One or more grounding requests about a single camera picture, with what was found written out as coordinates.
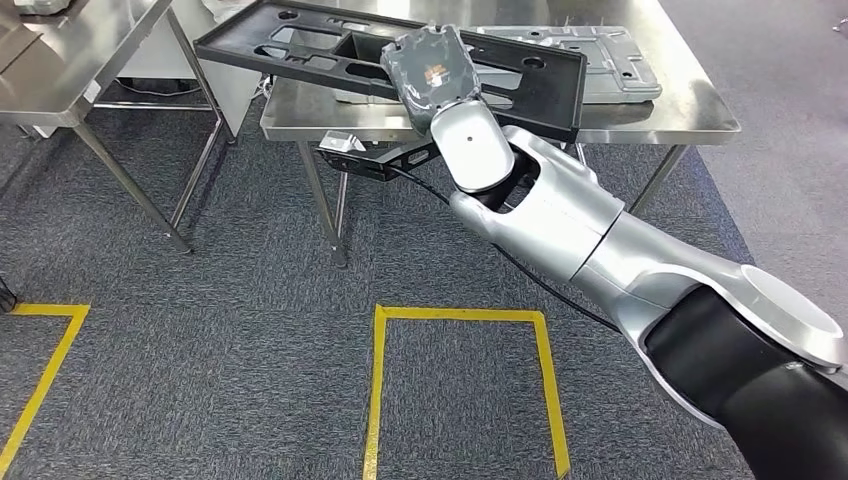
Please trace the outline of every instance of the screw hole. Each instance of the screw hole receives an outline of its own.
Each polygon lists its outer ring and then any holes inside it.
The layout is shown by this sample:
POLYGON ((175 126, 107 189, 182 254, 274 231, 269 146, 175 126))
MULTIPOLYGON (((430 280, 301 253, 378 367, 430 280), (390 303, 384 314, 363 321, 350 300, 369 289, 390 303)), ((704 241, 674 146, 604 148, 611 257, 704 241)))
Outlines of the screw hole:
POLYGON ((545 68, 545 61, 539 57, 527 57, 521 63, 530 68, 545 68))

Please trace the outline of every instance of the robotic arm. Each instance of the robotic arm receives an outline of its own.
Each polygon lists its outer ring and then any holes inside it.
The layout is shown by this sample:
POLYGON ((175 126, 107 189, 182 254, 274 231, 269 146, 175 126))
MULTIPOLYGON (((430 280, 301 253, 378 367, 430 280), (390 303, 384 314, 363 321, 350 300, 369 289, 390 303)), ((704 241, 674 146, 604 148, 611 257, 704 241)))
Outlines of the robotic arm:
POLYGON ((629 215, 585 165, 501 128, 451 27, 402 37, 383 64, 438 146, 469 229, 581 288, 672 400, 730 433, 757 478, 848 476, 848 342, 830 316, 759 268, 629 215), (528 174, 527 196, 499 213, 528 174))

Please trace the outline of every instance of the white label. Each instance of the white label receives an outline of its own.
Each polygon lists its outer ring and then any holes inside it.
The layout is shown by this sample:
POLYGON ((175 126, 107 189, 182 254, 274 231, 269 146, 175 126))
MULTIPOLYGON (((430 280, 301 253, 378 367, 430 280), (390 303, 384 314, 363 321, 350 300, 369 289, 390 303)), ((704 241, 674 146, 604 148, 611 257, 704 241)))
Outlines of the white label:
POLYGON ((85 89, 82 96, 88 100, 89 103, 94 103, 94 100, 97 98, 97 94, 100 93, 100 90, 100 84, 92 80, 91 83, 88 84, 88 88, 85 89))

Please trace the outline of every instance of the yellow tape rectangle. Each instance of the yellow tape rectangle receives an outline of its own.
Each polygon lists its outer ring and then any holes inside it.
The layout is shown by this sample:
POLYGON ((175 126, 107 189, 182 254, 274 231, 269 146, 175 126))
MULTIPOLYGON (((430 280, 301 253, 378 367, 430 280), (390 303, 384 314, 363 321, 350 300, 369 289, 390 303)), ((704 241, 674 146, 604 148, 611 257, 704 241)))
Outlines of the yellow tape rectangle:
POLYGON ((380 441, 380 404, 383 394, 383 359, 386 346, 386 323, 389 318, 407 320, 470 320, 490 322, 529 322, 536 334, 536 347, 542 370, 542 385, 551 428, 554 464, 557 478, 563 478, 571 469, 559 391, 556 386, 554 362, 545 317, 541 312, 530 310, 478 310, 447 308, 406 308, 377 305, 374 312, 374 364, 371 377, 371 403, 368 414, 368 433, 365 437, 365 459, 362 466, 363 480, 377 480, 377 455, 380 441))
POLYGON ((9 465, 12 464, 12 459, 18 453, 18 448, 20 448, 26 432, 29 430, 30 425, 32 425, 35 414, 38 413, 38 409, 41 407, 41 402, 47 396, 47 391, 50 390, 50 385, 53 384, 53 379, 56 378, 59 367, 62 366, 62 362, 65 360, 65 356, 68 354, 68 350, 70 350, 77 333, 79 333, 82 322, 85 321, 90 308, 89 305, 21 304, 12 311, 12 315, 71 317, 71 322, 68 324, 65 335, 62 336, 62 340, 59 341, 59 345, 47 362, 47 367, 44 369, 44 373, 41 374, 41 379, 38 381, 38 385, 36 385, 35 391, 24 407, 23 412, 21 412, 18 423, 12 429, 9 440, 3 446, 3 451, 0 452, 0 480, 6 476, 9 465))

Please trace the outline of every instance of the stainless steel table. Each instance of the stainless steel table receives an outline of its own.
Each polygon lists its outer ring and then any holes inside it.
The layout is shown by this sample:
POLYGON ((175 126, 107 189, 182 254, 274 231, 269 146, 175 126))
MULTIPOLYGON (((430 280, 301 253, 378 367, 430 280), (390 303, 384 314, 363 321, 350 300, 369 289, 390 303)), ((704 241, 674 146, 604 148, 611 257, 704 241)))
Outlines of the stainless steel table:
MULTIPOLYGON (((629 31, 651 65, 662 95, 638 105, 585 105, 578 142, 672 145, 648 185, 631 206, 639 212, 659 188, 688 145, 723 144, 739 123, 704 73, 694 54, 657 0, 315 0, 314 3, 385 16, 459 26, 616 25, 629 31)), ((324 87, 278 80, 261 126, 269 140, 299 142, 321 213, 321 221, 343 261, 338 223, 329 215, 306 142, 327 130, 355 134, 363 141, 417 138, 400 105, 337 102, 324 87)))
POLYGON ((22 17, 41 37, 0 71, 0 122, 72 128, 135 198, 181 252, 191 248, 177 232, 185 208, 209 154, 224 128, 220 107, 186 38, 171 0, 75 0, 55 17, 22 17), (200 84, 207 105, 97 102, 156 22, 167 21, 200 84), (210 111, 217 122, 198 159, 170 221, 115 160, 85 116, 94 107, 210 111))

